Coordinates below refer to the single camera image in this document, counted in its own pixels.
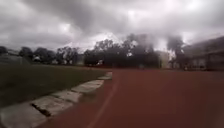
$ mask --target sky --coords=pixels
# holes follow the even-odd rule
[[[0,0],[0,45],[85,50],[134,33],[166,50],[167,35],[181,35],[186,44],[224,35],[223,5],[223,0]]]

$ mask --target gray cloud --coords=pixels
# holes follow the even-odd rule
[[[224,34],[223,0],[0,0],[0,44],[57,48],[145,33],[195,42]]]

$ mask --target concrete curb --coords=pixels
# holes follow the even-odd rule
[[[35,128],[46,122],[49,117],[80,102],[80,98],[84,94],[94,92],[103,85],[104,80],[111,79],[112,72],[108,72],[98,80],[80,84],[69,90],[3,108],[0,110],[0,128]]]

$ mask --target tree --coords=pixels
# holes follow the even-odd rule
[[[184,68],[185,60],[187,60],[182,49],[183,44],[182,38],[179,36],[168,37],[167,48],[175,53],[176,61],[180,65],[180,68]]]
[[[52,61],[55,59],[56,59],[56,53],[54,51],[47,50],[47,58],[46,58],[47,63],[52,63]]]
[[[56,58],[59,64],[63,64],[66,61],[66,64],[75,64],[78,61],[78,49],[71,47],[58,48]]]
[[[7,48],[4,46],[0,46],[0,55],[7,53]]]
[[[19,52],[19,55],[22,56],[22,57],[25,57],[25,58],[27,58],[29,60],[33,59],[33,52],[28,47],[22,47],[20,52]]]
[[[100,60],[104,66],[153,66],[157,67],[158,55],[153,46],[147,44],[146,35],[130,34],[122,44],[114,43],[113,40],[96,42],[93,50],[85,52],[85,63],[96,64]]]
[[[86,50],[84,52],[84,64],[86,66],[94,66],[98,63],[99,59],[96,55],[96,53],[94,52],[94,50]]]
[[[38,56],[40,58],[40,61],[42,63],[48,62],[48,50],[46,48],[39,47],[34,52],[35,56]]]

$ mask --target green grass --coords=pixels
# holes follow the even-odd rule
[[[72,67],[0,65],[0,108],[69,89],[103,74]]]

